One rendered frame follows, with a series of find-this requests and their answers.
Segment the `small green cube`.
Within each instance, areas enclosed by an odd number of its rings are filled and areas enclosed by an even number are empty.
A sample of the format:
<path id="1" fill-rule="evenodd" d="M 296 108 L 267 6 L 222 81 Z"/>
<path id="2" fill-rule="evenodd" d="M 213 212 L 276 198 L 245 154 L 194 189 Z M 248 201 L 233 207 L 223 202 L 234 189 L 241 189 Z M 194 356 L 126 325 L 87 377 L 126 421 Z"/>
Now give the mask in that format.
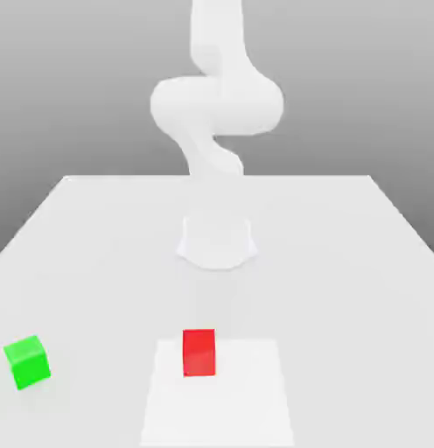
<path id="1" fill-rule="evenodd" d="M 47 353 L 37 335 L 13 342 L 3 351 L 18 390 L 51 377 Z"/>

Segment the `small red cube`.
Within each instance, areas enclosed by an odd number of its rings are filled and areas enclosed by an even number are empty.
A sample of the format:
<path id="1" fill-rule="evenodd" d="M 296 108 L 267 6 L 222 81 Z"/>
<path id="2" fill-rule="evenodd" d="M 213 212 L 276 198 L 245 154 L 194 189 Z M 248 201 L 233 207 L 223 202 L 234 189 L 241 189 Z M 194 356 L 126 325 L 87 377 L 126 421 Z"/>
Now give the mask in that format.
<path id="1" fill-rule="evenodd" d="M 214 329 L 185 329 L 182 344 L 183 375 L 214 376 L 216 348 Z"/>

